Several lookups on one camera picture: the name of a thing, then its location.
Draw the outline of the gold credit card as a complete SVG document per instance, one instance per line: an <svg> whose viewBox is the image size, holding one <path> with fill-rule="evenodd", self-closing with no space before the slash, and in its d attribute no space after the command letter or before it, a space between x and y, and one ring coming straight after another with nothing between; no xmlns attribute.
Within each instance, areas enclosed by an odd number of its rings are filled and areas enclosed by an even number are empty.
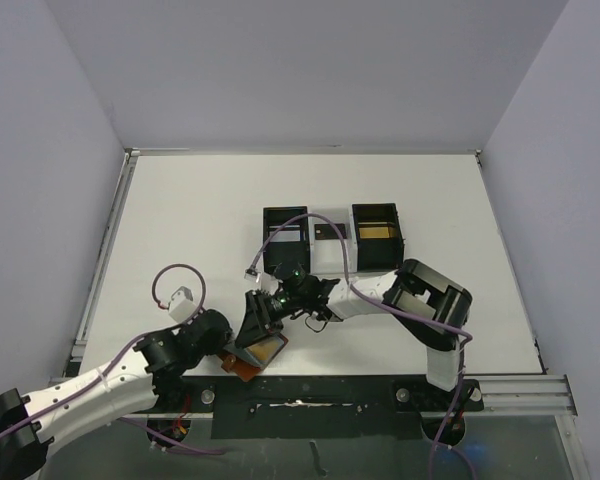
<svg viewBox="0 0 600 480"><path fill-rule="evenodd" d="M273 336L247 347L245 351L255 364L264 368L286 346L286 343L284 336Z"/></svg>

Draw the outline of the brown leather card holder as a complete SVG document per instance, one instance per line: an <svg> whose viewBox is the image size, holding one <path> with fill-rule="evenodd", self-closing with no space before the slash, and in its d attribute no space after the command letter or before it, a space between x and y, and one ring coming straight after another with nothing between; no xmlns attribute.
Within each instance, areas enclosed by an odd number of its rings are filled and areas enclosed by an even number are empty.
<svg viewBox="0 0 600 480"><path fill-rule="evenodd" d="M226 373L247 383L261 374L287 344L288 339L284 335L276 334L246 348L238 348L229 343L217 357Z"/></svg>

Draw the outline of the black white card sorting tray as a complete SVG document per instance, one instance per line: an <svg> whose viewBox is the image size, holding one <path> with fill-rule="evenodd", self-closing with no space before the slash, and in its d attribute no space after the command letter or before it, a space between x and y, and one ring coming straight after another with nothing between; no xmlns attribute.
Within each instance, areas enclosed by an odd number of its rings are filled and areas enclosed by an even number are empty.
<svg viewBox="0 0 600 480"><path fill-rule="evenodd" d="M316 241L314 225L343 223L347 239ZM404 261L404 238L398 210L393 203L351 204L311 209L307 206L267 207L263 210L263 237L273 237L289 225L302 230L301 242L272 242L263 254L264 271L271 275L285 261L295 261L312 275L335 275L348 265L351 273L387 272ZM361 240L360 226L389 225L396 237L385 240Z"/></svg>

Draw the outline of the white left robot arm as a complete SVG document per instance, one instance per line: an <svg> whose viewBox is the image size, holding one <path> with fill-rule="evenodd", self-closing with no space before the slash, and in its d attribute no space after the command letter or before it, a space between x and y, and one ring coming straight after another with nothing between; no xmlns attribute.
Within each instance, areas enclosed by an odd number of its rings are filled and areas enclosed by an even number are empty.
<svg viewBox="0 0 600 480"><path fill-rule="evenodd" d="M170 411L184 395L183 374L219 353L232 329L206 310L180 326L141 334L111 361L60 384L0 394L0 479L26 479L77 438L128 414Z"/></svg>

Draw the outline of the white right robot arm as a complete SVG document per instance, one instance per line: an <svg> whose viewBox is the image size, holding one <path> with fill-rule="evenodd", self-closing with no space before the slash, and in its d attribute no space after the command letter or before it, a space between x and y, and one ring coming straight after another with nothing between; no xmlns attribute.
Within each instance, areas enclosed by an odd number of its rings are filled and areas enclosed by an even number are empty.
<svg viewBox="0 0 600 480"><path fill-rule="evenodd" d="M251 290L234 344L247 349L279 333L286 318L304 314L330 323L387 313L426 347L425 395L439 409L461 396L463 331L473 297L428 265L408 259L396 270L364 278L326 279L286 262L274 271L274 292Z"/></svg>

